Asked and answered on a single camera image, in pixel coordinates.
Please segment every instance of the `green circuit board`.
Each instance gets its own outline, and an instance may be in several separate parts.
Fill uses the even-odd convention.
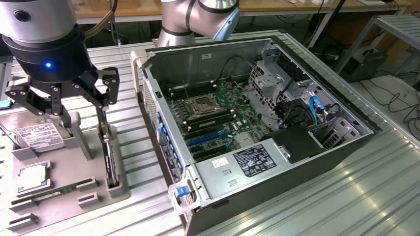
[[[214,93],[169,102],[169,107],[177,126],[182,136],[186,137],[185,143],[187,143],[189,140],[205,137],[205,135],[207,135],[203,134],[189,139],[187,134],[190,134],[190,132],[187,132],[185,127],[185,120],[191,120],[197,117],[205,117],[210,114],[230,109],[234,110],[234,117],[230,118],[227,122],[219,122],[219,124],[215,123],[209,128],[213,130],[210,133],[214,133],[214,131],[222,131],[219,137],[187,146],[191,156],[197,161],[202,161],[211,158],[214,155],[241,148],[239,143],[234,139],[237,134],[242,135],[243,133],[247,133],[249,137],[251,138],[251,142],[255,143],[258,142],[259,138],[270,132],[270,129],[266,128],[263,122],[258,119],[257,113],[251,106],[245,103],[245,100],[250,95],[251,91],[243,91],[230,82],[219,82]],[[199,102],[202,101],[210,103],[211,106],[201,106]],[[202,155],[202,153],[206,153],[210,150],[213,151],[214,149],[219,149],[219,152],[213,153],[213,155]]]

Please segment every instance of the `metal workbench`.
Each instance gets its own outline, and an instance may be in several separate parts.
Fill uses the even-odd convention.
[[[383,120],[378,109],[369,108],[371,104],[287,34],[265,31],[237,34],[231,38],[263,35],[278,36],[378,124],[382,132],[331,171],[215,225],[201,235],[418,235],[418,142],[393,121]],[[27,235],[73,236],[86,235],[86,232],[89,235],[183,234],[181,221],[166,197],[165,181],[134,99],[129,52],[139,47],[151,47],[151,44],[89,50],[91,62],[98,68],[115,66],[119,70],[118,103],[110,107],[107,119],[118,130],[130,198]],[[13,64],[10,73],[21,75],[18,65]],[[94,126],[94,109],[83,99],[69,99],[63,105],[79,112],[82,129]],[[1,158],[7,148],[5,145],[0,149]],[[0,184],[6,181],[7,158],[0,164],[0,175],[3,175]]]
[[[355,49],[366,39],[373,26],[378,26],[381,30],[390,33],[403,42],[406,42],[413,48],[420,51],[420,17],[411,14],[393,15],[393,16],[373,16],[369,20],[365,28],[362,29],[353,45],[350,46],[346,54],[339,58],[334,71],[337,73],[343,69]],[[383,33],[370,43],[370,46],[375,46],[383,37]]]

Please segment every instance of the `motherboard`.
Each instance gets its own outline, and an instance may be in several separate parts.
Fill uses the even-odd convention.
[[[249,105],[251,90],[235,82],[221,81],[203,95],[185,93],[169,107],[197,162],[257,143],[271,131]]]

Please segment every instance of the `gray robot arm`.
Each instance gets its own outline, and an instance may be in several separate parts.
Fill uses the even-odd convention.
[[[237,0],[161,0],[162,30],[158,46],[194,43],[193,32],[225,40],[239,18]]]

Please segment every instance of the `power supply label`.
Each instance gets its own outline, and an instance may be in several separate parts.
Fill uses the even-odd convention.
[[[62,143],[61,136],[51,122],[17,128],[14,131],[33,149]]]
[[[277,166],[262,144],[234,153],[233,157],[246,177],[255,176]]]

